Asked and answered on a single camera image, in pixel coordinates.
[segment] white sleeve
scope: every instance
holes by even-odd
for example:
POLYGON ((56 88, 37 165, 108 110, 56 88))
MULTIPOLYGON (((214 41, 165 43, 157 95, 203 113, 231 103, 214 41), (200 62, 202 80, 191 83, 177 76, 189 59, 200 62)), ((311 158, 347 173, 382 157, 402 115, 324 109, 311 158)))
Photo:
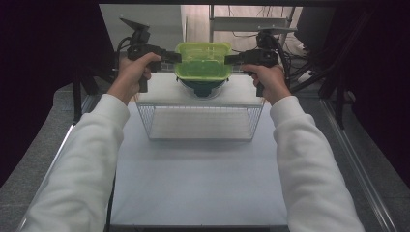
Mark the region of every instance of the white sleeve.
POLYGON ((127 107, 103 95, 73 129, 22 231, 103 231, 127 107))
POLYGON ((298 99, 278 101, 271 117, 290 231, 364 231, 327 139, 298 99))

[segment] person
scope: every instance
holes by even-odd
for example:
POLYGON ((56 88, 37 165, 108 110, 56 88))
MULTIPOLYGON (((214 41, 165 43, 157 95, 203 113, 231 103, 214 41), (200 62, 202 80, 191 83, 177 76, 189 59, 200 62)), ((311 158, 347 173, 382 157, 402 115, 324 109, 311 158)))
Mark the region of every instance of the person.
MULTIPOLYGON (((66 141, 45 187, 33 200, 21 231, 103 231, 127 104, 138 79, 160 56, 122 61, 118 78, 96 108, 84 114, 66 141)), ((243 65, 256 73, 272 105, 278 170, 290 231, 364 231, 332 149, 312 117, 284 83, 282 67, 243 65)))

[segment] hand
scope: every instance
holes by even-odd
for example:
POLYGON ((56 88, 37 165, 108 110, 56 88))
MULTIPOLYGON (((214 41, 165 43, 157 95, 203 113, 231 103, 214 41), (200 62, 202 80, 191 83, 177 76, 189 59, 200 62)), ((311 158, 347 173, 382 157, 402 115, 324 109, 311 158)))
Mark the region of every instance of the hand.
POLYGON ((121 60, 120 71, 117 79, 109 88, 107 94, 112 95, 127 105, 139 91, 138 80, 144 75, 147 79, 151 78, 151 71, 146 66, 153 61, 160 61, 161 57, 151 52, 136 61, 127 58, 121 60))
POLYGON ((291 96, 289 90, 284 82, 283 67, 275 65, 271 68, 265 66, 243 65, 243 71, 251 71, 256 74, 252 76, 253 85, 256 86, 261 82, 265 89, 263 90, 263 97, 274 105, 277 101, 291 96))

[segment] green lid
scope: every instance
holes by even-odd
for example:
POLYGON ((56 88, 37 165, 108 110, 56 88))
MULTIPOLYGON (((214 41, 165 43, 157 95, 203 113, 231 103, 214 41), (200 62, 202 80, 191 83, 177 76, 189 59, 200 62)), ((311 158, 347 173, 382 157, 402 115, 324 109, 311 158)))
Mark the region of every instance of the green lid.
POLYGON ((179 43, 176 52, 182 63, 175 66, 175 74, 191 81, 225 80, 232 71, 231 65, 224 65, 230 49, 230 43, 179 43))

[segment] white wall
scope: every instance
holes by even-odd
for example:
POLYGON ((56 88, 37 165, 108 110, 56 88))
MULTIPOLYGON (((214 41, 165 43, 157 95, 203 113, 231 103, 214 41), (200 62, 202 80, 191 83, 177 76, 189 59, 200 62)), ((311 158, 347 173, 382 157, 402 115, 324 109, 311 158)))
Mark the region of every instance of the white wall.
POLYGON ((114 50, 133 32, 120 17, 149 25, 149 44, 175 50, 184 41, 180 5, 100 4, 100 9, 114 50))

